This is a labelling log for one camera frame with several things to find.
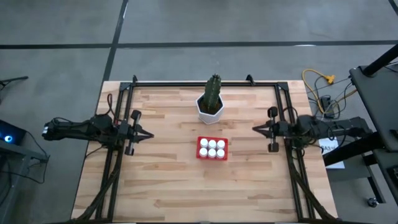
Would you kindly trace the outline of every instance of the wooden tabletop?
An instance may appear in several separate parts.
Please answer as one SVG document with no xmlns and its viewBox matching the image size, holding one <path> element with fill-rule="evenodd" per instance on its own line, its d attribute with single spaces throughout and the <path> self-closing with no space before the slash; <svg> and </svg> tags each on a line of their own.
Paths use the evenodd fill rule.
<svg viewBox="0 0 398 224">
<path fill-rule="evenodd" d="M 293 107 L 299 114 L 311 114 L 303 82 L 288 83 Z M 108 93 L 113 94 L 115 107 L 119 84 L 104 82 L 97 113 L 108 110 Z M 198 119 L 195 106 L 203 90 L 203 87 L 134 88 L 131 111 L 142 112 L 140 124 L 154 133 L 155 138 L 136 144 L 134 156 L 123 156 L 113 221 L 297 221 L 283 140 L 278 138 L 279 152 L 269 153 L 270 140 L 251 129 L 268 120 L 267 109 L 276 106 L 274 89 L 223 87 L 224 114 L 219 123 L 211 125 Z M 228 138 L 228 160 L 197 159 L 198 136 Z M 99 146 L 91 142 L 87 153 Z M 103 149 L 86 159 L 72 218 L 81 215 L 100 190 L 105 157 Z M 304 160 L 312 192 L 336 217 L 319 148 L 306 148 Z M 306 213 L 302 192 L 300 198 Z"/>
</svg>

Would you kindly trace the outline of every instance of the white pot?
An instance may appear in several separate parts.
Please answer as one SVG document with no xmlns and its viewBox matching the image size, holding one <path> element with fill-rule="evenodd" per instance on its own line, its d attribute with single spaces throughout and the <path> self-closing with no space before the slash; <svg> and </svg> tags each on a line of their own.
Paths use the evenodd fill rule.
<svg viewBox="0 0 398 224">
<path fill-rule="evenodd" d="M 201 119 L 205 124 L 213 124 L 213 123 L 217 123 L 220 120 L 221 115 L 224 112 L 224 102 L 223 99 L 221 98 L 221 95 L 218 95 L 218 97 L 220 98 L 221 101 L 221 108 L 218 110 L 218 112 L 216 114 L 207 114 L 207 113 L 203 113 L 200 111 L 199 108 L 199 100 L 200 98 L 203 97 L 204 94 L 202 94 L 201 96 L 199 96 L 199 98 L 196 100 L 196 104 L 197 104 L 197 108 L 198 108 L 198 113 L 199 113 L 199 119 Z"/>
</svg>

